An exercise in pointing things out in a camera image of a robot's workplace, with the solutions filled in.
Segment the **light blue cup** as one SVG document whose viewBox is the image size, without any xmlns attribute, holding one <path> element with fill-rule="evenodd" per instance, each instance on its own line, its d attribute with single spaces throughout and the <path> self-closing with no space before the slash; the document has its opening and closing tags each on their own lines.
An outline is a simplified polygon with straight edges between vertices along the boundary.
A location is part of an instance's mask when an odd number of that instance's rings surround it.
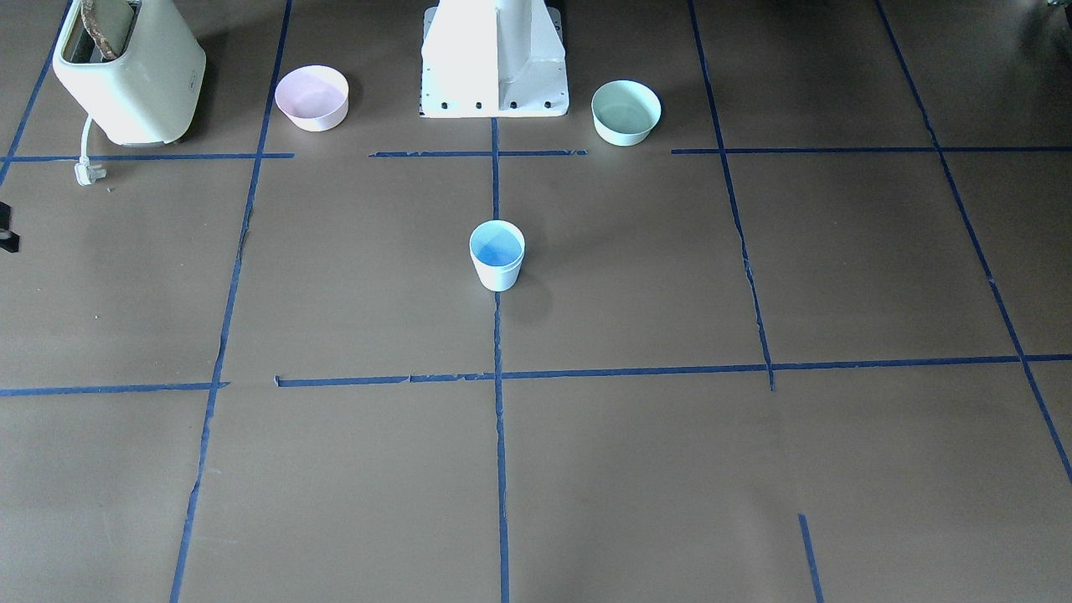
<svg viewBox="0 0 1072 603">
<path fill-rule="evenodd" d="M 478 264 L 505 268 L 519 264 L 526 249 L 523 233 L 505 220 L 489 220 L 472 230 L 471 258 Z"/>
<path fill-rule="evenodd" d="M 505 251 L 485 248 L 471 253 L 477 277 L 489 291 L 506 291 L 519 278 L 524 255 L 507 255 Z"/>
</svg>

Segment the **green bowl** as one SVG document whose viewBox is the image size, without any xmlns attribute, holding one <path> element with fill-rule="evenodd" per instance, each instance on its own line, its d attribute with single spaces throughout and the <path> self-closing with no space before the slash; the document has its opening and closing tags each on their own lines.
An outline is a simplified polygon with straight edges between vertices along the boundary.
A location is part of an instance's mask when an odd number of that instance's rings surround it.
<svg viewBox="0 0 1072 603">
<path fill-rule="evenodd" d="M 632 147 L 662 119 L 662 100 L 639 80 L 608 80 L 590 101 L 595 131 L 604 142 Z"/>
</svg>

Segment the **pink bowl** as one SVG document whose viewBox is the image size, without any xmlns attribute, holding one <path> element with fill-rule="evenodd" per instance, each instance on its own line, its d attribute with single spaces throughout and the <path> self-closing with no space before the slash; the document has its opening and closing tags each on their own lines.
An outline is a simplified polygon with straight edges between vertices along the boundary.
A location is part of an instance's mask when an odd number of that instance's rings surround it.
<svg viewBox="0 0 1072 603">
<path fill-rule="evenodd" d="M 311 64 L 279 80 L 273 99 L 294 126 L 307 132 L 326 132 L 344 122 L 349 91 L 343 73 L 332 67 Z"/>
</svg>

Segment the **cream toaster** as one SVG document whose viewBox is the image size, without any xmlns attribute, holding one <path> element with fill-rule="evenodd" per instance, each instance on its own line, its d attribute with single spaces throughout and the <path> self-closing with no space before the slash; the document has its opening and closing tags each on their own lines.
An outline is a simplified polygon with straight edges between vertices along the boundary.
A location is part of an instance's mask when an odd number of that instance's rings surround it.
<svg viewBox="0 0 1072 603">
<path fill-rule="evenodd" d="M 137 8 L 126 50 L 102 61 L 80 18 L 66 12 L 51 64 L 70 95 L 116 145 L 157 147 L 184 137 L 198 108 L 206 54 L 173 1 Z"/>
</svg>

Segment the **toast slice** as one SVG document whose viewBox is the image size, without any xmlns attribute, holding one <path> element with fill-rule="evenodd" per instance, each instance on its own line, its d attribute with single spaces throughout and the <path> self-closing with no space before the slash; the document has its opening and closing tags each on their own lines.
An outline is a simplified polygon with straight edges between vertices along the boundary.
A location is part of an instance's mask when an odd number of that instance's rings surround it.
<svg viewBox="0 0 1072 603">
<path fill-rule="evenodd" d="M 80 1 L 84 30 L 102 61 L 118 59 L 126 50 L 136 16 L 137 8 L 130 1 Z"/>
</svg>

